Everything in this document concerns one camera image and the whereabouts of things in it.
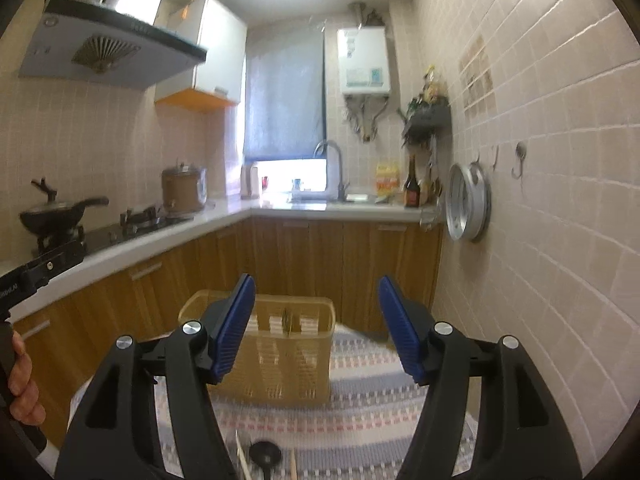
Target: dark glass bottle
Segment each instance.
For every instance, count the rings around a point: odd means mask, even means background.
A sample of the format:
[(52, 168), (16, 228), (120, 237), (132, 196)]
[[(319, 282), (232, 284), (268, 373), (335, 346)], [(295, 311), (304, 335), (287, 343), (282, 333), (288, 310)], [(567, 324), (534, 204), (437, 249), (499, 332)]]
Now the dark glass bottle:
[(415, 177), (415, 155), (409, 156), (409, 175), (404, 183), (404, 207), (420, 207), (420, 185)]

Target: range hood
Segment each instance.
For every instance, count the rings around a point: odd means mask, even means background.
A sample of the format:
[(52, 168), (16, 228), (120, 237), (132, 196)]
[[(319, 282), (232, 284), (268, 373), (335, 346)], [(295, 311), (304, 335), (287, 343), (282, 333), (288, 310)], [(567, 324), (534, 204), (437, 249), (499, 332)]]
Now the range hood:
[(146, 89), (205, 62), (206, 49), (154, 27), (160, 0), (49, 0), (18, 76)]

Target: water heater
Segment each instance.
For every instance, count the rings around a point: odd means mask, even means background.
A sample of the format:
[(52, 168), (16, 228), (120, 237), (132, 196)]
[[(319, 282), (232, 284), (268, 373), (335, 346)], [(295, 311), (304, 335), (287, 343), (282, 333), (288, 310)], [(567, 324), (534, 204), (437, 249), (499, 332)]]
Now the water heater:
[(385, 27), (338, 30), (340, 92), (344, 95), (389, 95), (389, 54)]

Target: sink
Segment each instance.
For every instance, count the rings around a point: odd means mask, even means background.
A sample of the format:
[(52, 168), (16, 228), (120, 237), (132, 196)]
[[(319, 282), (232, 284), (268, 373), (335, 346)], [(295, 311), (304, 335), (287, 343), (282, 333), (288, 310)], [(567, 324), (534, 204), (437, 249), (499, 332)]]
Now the sink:
[(320, 199), (315, 197), (292, 196), (289, 198), (292, 204), (338, 204), (338, 205), (380, 205), (389, 204), (388, 198), (378, 198), (376, 195), (369, 194), (347, 194), (347, 200), (344, 202), (337, 198)]

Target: curved faucet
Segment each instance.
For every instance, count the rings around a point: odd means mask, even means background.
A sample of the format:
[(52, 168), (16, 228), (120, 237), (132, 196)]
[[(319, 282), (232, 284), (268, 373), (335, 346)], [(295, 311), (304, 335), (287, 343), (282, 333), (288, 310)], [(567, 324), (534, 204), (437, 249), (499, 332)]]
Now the curved faucet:
[(340, 146), (338, 146), (338, 143), (335, 142), (334, 140), (321, 140), (320, 142), (318, 142), (318, 145), (316, 146), (316, 149), (314, 150), (314, 156), (317, 156), (318, 153), (324, 148), (324, 147), (329, 147), (331, 146), (337, 153), (338, 153), (338, 170), (340, 173), (340, 182), (338, 183), (338, 201), (339, 202), (346, 202), (347, 201), (347, 188), (349, 187), (349, 184), (345, 184), (344, 180), (342, 178), (342, 150), (340, 149)]

